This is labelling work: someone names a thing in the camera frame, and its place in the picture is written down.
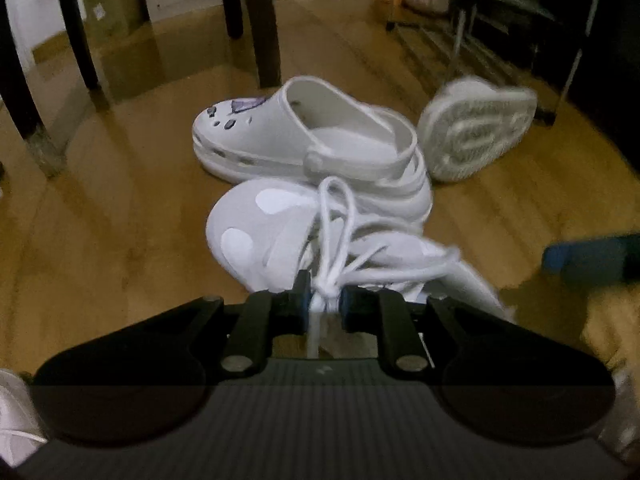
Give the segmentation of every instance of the shoe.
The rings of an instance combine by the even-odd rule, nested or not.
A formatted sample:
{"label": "shoe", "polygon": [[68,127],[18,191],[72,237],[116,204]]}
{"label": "shoe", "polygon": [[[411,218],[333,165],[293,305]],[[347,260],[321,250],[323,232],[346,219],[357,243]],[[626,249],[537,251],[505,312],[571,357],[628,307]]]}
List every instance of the shoe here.
{"label": "shoe", "polygon": [[[360,213],[355,202],[347,183],[334,176],[317,189],[271,178],[243,182],[213,207],[207,243],[251,292],[288,290],[298,271],[309,269],[312,315],[337,312],[345,285],[387,286],[415,301],[427,283],[427,290],[508,318],[493,288],[456,248],[422,238],[401,219]],[[309,350],[317,355],[317,344]]]}
{"label": "shoe", "polygon": [[431,176],[455,182],[489,165],[520,142],[537,103],[529,88],[497,88],[477,77],[446,85],[417,127]]}
{"label": "shoe", "polygon": [[413,125],[388,108],[297,76],[271,98],[217,103],[193,123],[203,167],[232,183],[258,177],[346,180],[367,212],[424,222],[431,184]]}
{"label": "shoe", "polygon": [[11,467],[46,443],[24,381],[0,369],[0,456]]}

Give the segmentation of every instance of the storage box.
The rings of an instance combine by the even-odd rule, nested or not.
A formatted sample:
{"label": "storage box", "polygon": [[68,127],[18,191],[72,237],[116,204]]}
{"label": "storage box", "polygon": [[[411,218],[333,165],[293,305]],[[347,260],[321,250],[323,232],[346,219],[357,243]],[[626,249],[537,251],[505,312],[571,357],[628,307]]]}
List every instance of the storage box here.
{"label": "storage box", "polygon": [[148,20],[145,0],[83,0],[87,33],[96,43],[124,38]]}

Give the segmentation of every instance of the white label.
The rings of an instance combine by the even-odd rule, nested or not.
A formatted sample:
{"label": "white label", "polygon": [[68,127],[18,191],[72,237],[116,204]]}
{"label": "white label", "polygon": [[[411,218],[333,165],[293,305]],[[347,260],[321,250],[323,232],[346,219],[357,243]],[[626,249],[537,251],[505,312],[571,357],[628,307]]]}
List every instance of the white label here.
{"label": "white label", "polygon": [[105,12],[104,7],[102,6],[102,4],[97,4],[94,7],[94,16],[96,17],[97,20],[103,19],[106,15],[107,15],[107,13]]}

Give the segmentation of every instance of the gray ribbed surface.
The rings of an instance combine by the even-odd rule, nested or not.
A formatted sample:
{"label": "gray ribbed surface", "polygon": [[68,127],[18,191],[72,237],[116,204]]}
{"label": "gray ribbed surface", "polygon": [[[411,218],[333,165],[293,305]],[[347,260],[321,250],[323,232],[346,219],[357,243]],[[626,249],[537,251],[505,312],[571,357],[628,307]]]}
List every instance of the gray ribbed surface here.
{"label": "gray ribbed surface", "polygon": [[593,440],[523,449],[477,436],[443,412],[427,386],[395,381],[374,360],[271,360],[260,376],[221,384],[199,416],[171,434],[124,449],[54,441],[20,473],[30,480],[615,480],[625,469]]}

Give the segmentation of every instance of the white wall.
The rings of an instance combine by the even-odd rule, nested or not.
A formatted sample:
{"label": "white wall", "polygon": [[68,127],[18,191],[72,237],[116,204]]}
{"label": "white wall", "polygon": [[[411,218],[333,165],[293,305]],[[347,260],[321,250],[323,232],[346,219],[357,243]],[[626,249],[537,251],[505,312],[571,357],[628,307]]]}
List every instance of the white wall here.
{"label": "white wall", "polygon": [[[14,40],[23,68],[33,66],[31,49],[65,30],[58,0],[6,0]],[[85,17],[82,0],[78,0]]]}

